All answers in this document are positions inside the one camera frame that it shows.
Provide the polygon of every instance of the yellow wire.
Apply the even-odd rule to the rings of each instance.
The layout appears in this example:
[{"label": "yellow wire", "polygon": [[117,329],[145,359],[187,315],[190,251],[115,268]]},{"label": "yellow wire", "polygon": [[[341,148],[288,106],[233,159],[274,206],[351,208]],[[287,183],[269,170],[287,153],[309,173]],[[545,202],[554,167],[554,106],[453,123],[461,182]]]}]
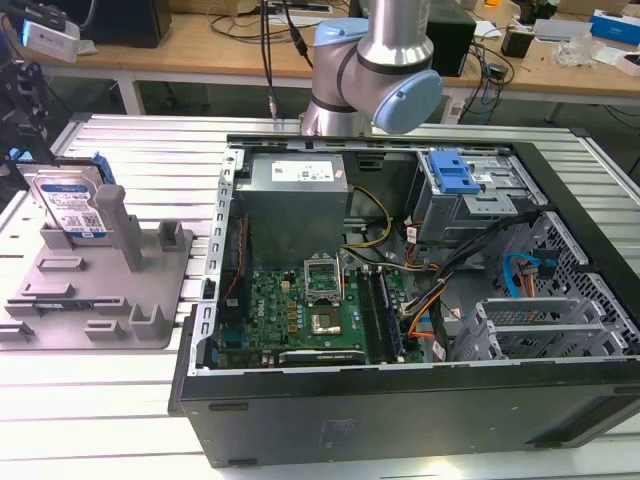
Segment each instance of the yellow wire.
[{"label": "yellow wire", "polygon": [[354,190],[359,190],[360,192],[364,193],[367,197],[369,197],[369,199],[373,203],[375,203],[376,205],[378,205],[380,207],[380,210],[382,210],[384,212],[384,216],[387,219],[387,228],[385,229],[385,231],[382,234],[382,236],[380,238],[378,238],[377,240],[371,240],[370,242],[361,242],[361,243],[347,243],[347,244],[344,244],[342,246],[343,247],[347,247],[347,248],[377,247],[378,245],[383,243],[387,238],[389,238],[389,235],[391,235],[392,219],[389,216],[389,212],[387,212],[387,209],[384,207],[382,202],[380,200],[378,200],[369,190],[367,190],[366,188],[363,188],[363,187],[358,187],[356,185],[354,185],[353,189]]}]

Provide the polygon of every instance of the wooden desk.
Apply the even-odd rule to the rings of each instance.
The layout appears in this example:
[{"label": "wooden desk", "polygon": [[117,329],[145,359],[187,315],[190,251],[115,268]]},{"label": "wooden desk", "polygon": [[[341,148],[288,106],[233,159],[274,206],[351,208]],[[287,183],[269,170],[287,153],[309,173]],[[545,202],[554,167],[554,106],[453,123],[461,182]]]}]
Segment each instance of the wooden desk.
[{"label": "wooden desk", "polygon": [[[509,25],[514,15],[520,13],[520,9],[508,1],[502,2],[499,8],[485,7],[483,2],[478,2],[475,13],[477,17],[493,22],[498,28],[504,28]],[[587,21],[589,17],[559,13],[553,19]],[[503,39],[504,36],[488,38],[482,43],[500,52]],[[601,38],[598,40],[611,47],[633,50],[631,45]],[[553,60],[555,48],[555,43],[534,40],[525,58],[509,58],[516,73],[502,97],[566,103],[640,105],[640,79],[625,75],[604,63],[597,63],[593,68],[561,67]],[[464,72],[467,78],[473,78],[477,85],[480,80],[480,65],[475,59],[467,61]]]},{"label": "wooden desk", "polygon": [[[504,27],[518,7],[505,1],[501,7],[484,7],[478,2],[476,14]],[[574,16],[560,16],[573,19]],[[251,23],[242,18],[238,23]],[[281,29],[273,26],[272,30]],[[302,30],[308,44],[315,28]],[[237,35],[258,33],[258,25],[234,28]],[[487,46],[499,50],[502,38],[487,39]],[[514,81],[503,92],[503,98],[567,103],[640,105],[640,80],[599,64],[596,68],[561,68],[553,62],[554,45],[534,41],[527,57],[511,59],[516,67]],[[108,78],[118,82],[127,113],[142,114],[144,108],[138,81],[174,81],[204,84],[266,85],[260,46],[242,43],[216,34],[209,28],[205,15],[174,14],[171,30],[156,49],[136,49],[99,45],[100,53],[79,57],[75,65],[40,58],[50,75]],[[272,46],[273,74],[276,86],[311,86],[311,70],[290,42]],[[445,94],[449,97],[444,123],[457,123],[466,100],[480,79],[480,69],[471,58],[460,78],[445,78]]]}]

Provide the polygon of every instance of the slotted aluminum table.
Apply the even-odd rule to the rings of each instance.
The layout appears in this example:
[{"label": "slotted aluminum table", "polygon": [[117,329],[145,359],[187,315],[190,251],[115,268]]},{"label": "slotted aluminum table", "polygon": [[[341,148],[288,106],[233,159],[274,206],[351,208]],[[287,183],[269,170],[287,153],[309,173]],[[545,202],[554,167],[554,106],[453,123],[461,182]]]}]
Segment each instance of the slotted aluminum table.
[{"label": "slotted aluminum table", "polygon": [[[56,153],[100,151],[143,228],[179,218],[197,238],[165,350],[0,355],[0,478],[640,478],[640,417],[576,450],[210,468],[188,420],[169,417],[166,406],[181,325],[199,294],[222,152],[228,133],[297,128],[295,121],[100,115],[68,125]],[[411,135],[534,142],[640,272],[640,192],[591,139],[566,129],[445,125]],[[0,301],[15,292],[39,250],[43,218],[26,194],[18,194],[0,215]]]}]

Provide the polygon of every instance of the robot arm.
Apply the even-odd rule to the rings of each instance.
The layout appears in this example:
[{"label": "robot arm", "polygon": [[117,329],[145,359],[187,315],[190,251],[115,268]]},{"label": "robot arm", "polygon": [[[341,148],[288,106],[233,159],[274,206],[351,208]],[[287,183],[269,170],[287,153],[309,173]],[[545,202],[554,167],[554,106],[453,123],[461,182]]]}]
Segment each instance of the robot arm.
[{"label": "robot arm", "polygon": [[312,99],[302,133],[359,136],[371,123],[406,133],[435,110],[442,79],[430,70],[430,0],[371,0],[369,20],[322,23],[314,41]]}]

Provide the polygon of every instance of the white box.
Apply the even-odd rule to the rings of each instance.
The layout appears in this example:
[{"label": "white box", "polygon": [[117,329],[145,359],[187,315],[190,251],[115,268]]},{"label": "white box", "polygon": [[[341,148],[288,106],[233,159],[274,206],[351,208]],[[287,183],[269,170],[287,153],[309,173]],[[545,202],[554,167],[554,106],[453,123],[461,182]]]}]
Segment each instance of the white box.
[{"label": "white box", "polygon": [[640,77],[640,53],[623,55],[616,62],[616,68],[632,77]]}]

